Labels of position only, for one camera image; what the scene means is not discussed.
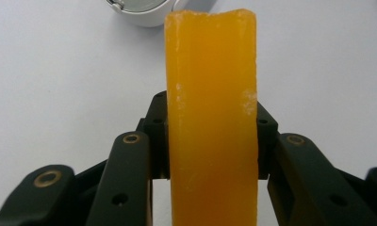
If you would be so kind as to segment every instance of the orange popsicle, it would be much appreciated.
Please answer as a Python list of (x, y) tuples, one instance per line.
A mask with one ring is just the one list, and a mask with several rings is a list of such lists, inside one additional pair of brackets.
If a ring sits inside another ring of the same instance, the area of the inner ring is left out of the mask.
[(255, 16), (165, 21), (173, 226), (256, 225)]

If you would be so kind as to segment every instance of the white table surface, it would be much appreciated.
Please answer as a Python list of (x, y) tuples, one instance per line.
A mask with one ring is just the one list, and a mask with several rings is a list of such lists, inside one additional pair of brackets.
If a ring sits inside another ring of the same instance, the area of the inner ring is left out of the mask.
[[(303, 134), (338, 168), (377, 167), (377, 0), (192, 0), (257, 14), (258, 97), (280, 132)], [(107, 158), (166, 88), (163, 27), (105, 4), (0, 1), (0, 207), (31, 171), (75, 173)], [(258, 225), (277, 225), (260, 182)], [(155, 226), (171, 225), (169, 182), (155, 182)]]

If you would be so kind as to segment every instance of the screw hole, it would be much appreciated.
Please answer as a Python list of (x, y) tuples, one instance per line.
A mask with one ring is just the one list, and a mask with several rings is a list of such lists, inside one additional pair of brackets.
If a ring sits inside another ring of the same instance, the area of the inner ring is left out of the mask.
[(123, 138), (123, 142), (125, 142), (125, 143), (137, 143), (137, 142), (139, 142), (139, 135), (135, 135), (135, 134), (127, 135)]
[(261, 123), (261, 124), (267, 124), (268, 123), (267, 120), (258, 120), (258, 122)]
[(55, 184), (61, 178), (62, 173), (58, 170), (48, 170), (36, 177), (33, 184), (35, 187), (47, 187)]
[(302, 138), (302, 137), (299, 137), (299, 136), (295, 136), (295, 135), (290, 135), (287, 137), (287, 141), (291, 144), (294, 144), (294, 145), (304, 145), (305, 144), (305, 140)]
[(335, 194), (330, 196), (330, 201), (333, 202), (336, 205), (339, 205), (339, 206), (347, 206), (348, 205), (348, 202), (344, 198), (342, 198), (339, 195), (335, 195)]
[(155, 124), (161, 124), (162, 122), (163, 122), (163, 120), (160, 120), (160, 119), (153, 120), (153, 123), (155, 123)]
[(123, 205), (126, 204), (127, 202), (127, 196), (125, 194), (118, 194), (116, 196), (114, 196), (112, 198), (112, 204), (118, 206), (118, 207), (122, 207)]

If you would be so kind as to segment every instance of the white background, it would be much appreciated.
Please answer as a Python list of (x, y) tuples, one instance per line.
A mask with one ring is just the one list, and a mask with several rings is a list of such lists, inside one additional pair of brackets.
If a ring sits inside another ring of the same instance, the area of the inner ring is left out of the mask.
[[(377, 0), (188, 8), (256, 12), (258, 97), (280, 131), (358, 177), (377, 166)], [(128, 24), (105, 0), (0, 1), (0, 207), (37, 168), (78, 173), (107, 158), (166, 88), (163, 39), (162, 26)], [(277, 225), (259, 185), (258, 225)], [(171, 225), (168, 182), (156, 182), (154, 207), (155, 226)]]

